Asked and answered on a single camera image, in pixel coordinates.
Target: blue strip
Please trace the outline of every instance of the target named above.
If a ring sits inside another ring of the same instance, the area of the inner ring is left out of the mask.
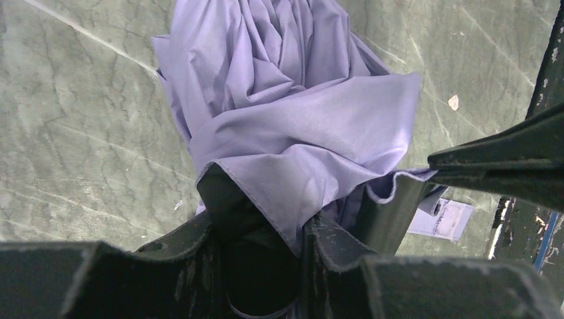
[[[541,243],[541,247],[539,248],[539,254],[537,255],[535,263],[533,264],[533,267],[537,271],[541,271],[541,267],[543,266],[543,262],[548,250],[548,243],[550,243],[550,239],[552,238],[552,233],[554,232],[554,227],[556,226],[556,221],[558,220],[559,215],[560,213],[555,211],[550,214],[548,229],[546,230],[545,236],[543,237],[543,241]]]

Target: green marble floor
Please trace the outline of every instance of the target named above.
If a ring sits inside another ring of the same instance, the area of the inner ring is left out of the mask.
[[[340,0],[395,72],[424,75],[401,167],[525,117],[558,0]],[[0,241],[103,239],[134,249],[199,199],[154,69],[173,0],[0,1]],[[457,96],[453,110],[449,99]],[[480,257],[498,198],[459,243],[407,235],[403,255]]]

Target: marble floor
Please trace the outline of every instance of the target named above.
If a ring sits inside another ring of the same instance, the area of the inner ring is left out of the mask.
[[[399,73],[424,74],[402,167],[524,119],[558,0],[340,0]],[[103,239],[135,249],[198,203],[191,159],[156,78],[150,37],[173,0],[0,1],[0,241]],[[458,96],[453,110],[448,100]],[[459,243],[406,236],[403,255],[481,257],[498,197]]]

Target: small paper scrap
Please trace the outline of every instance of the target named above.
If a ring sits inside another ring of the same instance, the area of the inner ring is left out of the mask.
[[[174,210],[177,210],[178,208],[180,208],[180,206],[182,206],[184,204],[184,201],[181,199],[178,203],[176,203],[176,205],[174,206]]]
[[[448,106],[455,111],[458,110],[458,95],[448,99]]]

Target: umbrella fabric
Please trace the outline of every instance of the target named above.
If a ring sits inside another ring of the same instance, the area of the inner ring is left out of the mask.
[[[153,41],[197,182],[216,163],[295,254],[323,207],[393,198],[420,77],[391,73],[334,0],[177,0]]]

